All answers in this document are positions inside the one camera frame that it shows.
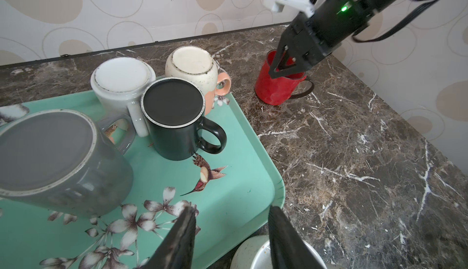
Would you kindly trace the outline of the red mug black handle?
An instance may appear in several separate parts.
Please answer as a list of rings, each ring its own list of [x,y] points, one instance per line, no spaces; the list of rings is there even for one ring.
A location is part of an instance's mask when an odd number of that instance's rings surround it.
[[[314,83],[304,72],[275,79],[270,77],[269,70],[271,69],[276,52],[276,50],[272,50],[267,54],[255,84],[257,97],[266,104],[278,106],[286,100],[302,98],[311,94],[314,90]],[[297,86],[304,81],[310,83],[309,88],[294,95],[293,92]]]

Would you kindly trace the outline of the white mug back row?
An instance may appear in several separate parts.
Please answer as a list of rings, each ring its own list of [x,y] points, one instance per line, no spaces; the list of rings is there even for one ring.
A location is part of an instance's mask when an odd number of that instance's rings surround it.
[[[139,137],[149,135],[141,110],[141,96],[156,80],[147,63],[129,57],[113,58],[99,65],[91,75],[91,88],[107,112],[127,114]]]

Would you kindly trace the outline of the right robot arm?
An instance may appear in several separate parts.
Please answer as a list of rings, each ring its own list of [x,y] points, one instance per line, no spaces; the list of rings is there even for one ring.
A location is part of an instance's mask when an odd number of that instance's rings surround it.
[[[269,70],[272,79],[312,69],[335,51],[348,37],[356,36],[368,27],[373,16],[396,0],[263,0],[272,12],[288,6],[299,11],[281,35],[277,53]],[[374,42],[391,37],[439,0],[414,0],[421,4],[402,21]]]

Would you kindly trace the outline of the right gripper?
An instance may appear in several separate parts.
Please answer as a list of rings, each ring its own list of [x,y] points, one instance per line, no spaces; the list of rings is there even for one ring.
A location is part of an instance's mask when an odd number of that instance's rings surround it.
[[[269,76],[277,79],[311,70],[367,24],[368,15],[368,0],[327,0],[312,17],[299,14],[284,32],[286,42],[279,43]]]

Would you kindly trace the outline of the cream speckled mug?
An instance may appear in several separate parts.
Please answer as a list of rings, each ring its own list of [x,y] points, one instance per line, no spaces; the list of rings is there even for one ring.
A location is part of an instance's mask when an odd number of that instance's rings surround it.
[[[269,237],[255,236],[247,239],[237,249],[230,267],[232,269],[273,269]],[[306,246],[325,265],[319,254],[307,242]]]

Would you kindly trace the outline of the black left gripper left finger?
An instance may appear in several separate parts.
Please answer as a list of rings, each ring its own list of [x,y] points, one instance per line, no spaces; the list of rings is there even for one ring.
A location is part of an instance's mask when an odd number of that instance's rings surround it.
[[[196,209],[186,207],[143,269],[190,269],[195,247]]]

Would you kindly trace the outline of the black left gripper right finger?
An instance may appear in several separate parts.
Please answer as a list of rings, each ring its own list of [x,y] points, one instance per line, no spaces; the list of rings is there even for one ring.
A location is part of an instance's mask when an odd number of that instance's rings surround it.
[[[325,268],[277,206],[269,208],[268,230],[273,269]]]

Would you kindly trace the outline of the dark grey mug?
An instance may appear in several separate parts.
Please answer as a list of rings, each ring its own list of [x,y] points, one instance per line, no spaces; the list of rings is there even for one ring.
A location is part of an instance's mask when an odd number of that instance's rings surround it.
[[[119,145],[106,131],[126,114],[100,121],[69,109],[37,112],[1,130],[1,196],[79,217],[97,217],[129,195],[134,172],[124,155],[136,132]]]

